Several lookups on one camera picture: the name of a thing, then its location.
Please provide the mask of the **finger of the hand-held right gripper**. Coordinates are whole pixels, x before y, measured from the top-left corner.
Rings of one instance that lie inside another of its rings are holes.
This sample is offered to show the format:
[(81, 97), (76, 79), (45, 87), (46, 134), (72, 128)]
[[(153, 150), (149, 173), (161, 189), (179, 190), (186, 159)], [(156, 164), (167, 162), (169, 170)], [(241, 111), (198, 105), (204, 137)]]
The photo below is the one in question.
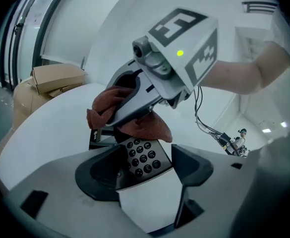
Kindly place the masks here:
[(120, 86), (125, 88), (144, 88), (145, 80), (141, 67), (135, 60), (130, 60), (122, 65), (112, 76), (107, 88)]
[(141, 70), (122, 73), (113, 81), (113, 86), (130, 88), (132, 92), (116, 107), (106, 126), (120, 127), (133, 119), (139, 119), (149, 114), (162, 100), (152, 82)]

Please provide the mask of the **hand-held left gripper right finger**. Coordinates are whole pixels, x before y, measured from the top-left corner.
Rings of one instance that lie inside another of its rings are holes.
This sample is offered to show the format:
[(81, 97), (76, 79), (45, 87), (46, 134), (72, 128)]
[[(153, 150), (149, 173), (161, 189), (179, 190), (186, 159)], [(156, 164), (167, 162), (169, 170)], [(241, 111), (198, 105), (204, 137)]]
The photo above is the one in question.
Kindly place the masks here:
[(251, 187), (258, 153), (248, 157), (172, 145), (172, 163), (195, 218), (173, 238), (231, 238), (237, 213)]

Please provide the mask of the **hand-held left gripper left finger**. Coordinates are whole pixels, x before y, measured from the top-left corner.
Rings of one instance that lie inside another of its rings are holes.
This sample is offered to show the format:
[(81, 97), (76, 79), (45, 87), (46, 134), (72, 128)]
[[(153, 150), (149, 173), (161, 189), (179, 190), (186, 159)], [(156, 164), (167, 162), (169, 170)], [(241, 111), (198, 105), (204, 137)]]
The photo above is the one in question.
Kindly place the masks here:
[[(42, 165), (10, 190), (11, 209), (41, 237), (146, 238), (148, 235), (128, 218), (118, 202), (95, 201), (76, 184), (76, 168), (107, 150), (109, 147), (86, 151)], [(48, 193), (36, 219), (20, 208), (34, 190)]]

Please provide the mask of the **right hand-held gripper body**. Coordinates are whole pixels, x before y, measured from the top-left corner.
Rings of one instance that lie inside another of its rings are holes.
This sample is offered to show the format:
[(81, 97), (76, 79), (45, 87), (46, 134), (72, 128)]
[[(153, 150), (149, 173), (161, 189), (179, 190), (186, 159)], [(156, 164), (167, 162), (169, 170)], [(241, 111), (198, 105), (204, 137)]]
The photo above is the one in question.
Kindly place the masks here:
[(216, 18), (177, 8), (133, 41), (136, 63), (168, 105), (185, 101), (217, 61)]

